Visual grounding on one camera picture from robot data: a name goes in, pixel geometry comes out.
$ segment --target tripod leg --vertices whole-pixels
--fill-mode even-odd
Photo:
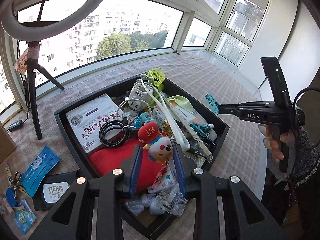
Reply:
[[[40,123],[39,123],[37,100],[36,100],[36,73],[28,69],[27,80],[28,80],[29,101],[30,101],[33,125],[35,127],[38,140],[41,140],[42,133],[41,133]]]
[[[44,67],[38,65],[37,70],[39,70],[42,75],[49,79],[49,81],[55,84],[58,88],[64,90],[64,87],[52,75],[50,75],[50,73]]]

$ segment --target scissors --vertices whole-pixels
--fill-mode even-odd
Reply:
[[[16,171],[13,177],[10,177],[9,179],[9,185],[10,188],[13,188],[14,190],[14,200],[19,201],[17,197],[17,188],[19,187],[19,183],[21,180],[22,173],[20,171]]]

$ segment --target light green fabric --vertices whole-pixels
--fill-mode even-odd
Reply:
[[[190,103],[189,99],[183,96],[173,96],[169,97],[168,100],[174,100],[178,106],[182,107],[183,109],[187,110],[188,112],[192,113],[193,105]]]

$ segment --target hand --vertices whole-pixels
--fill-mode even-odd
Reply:
[[[268,125],[259,124],[260,132],[265,136],[263,139],[263,144],[268,150],[272,150],[272,155],[274,159],[278,162],[283,160],[284,155],[282,151],[279,150],[279,143],[272,137],[272,132]],[[280,141],[287,143],[288,133],[283,133],[280,135]]]

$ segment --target red hat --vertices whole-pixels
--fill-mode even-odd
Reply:
[[[140,140],[149,143],[159,136],[159,127],[155,122],[145,123],[138,131]]]

